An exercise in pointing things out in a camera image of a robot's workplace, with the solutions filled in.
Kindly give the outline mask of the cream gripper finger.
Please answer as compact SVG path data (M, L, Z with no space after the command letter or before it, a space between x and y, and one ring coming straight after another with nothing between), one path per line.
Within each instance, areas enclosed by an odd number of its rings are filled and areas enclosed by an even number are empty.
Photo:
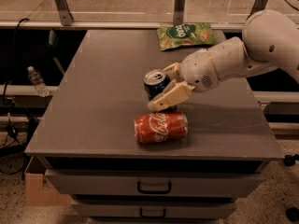
M195 87L186 81L172 80L160 94L149 101L148 108L158 112L179 105L189 99L194 89Z
M171 80L175 79L177 82L180 82L179 67L180 63L172 63L164 69L164 72L169 75Z

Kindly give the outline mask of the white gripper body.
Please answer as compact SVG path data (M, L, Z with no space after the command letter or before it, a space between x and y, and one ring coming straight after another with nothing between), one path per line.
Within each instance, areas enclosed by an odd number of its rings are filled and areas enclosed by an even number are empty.
M181 79L194 86L196 92L205 92L219 85L216 68L207 49L188 55L180 64L179 72Z

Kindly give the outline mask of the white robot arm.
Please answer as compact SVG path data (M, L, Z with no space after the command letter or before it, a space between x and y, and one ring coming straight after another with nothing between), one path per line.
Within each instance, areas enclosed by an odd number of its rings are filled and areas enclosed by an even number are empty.
M164 71L170 83L149 101L153 112L179 105L193 92L209 91L232 77L253 77L276 68L299 82L299 29L284 14L262 10L249 16L242 36L199 49Z

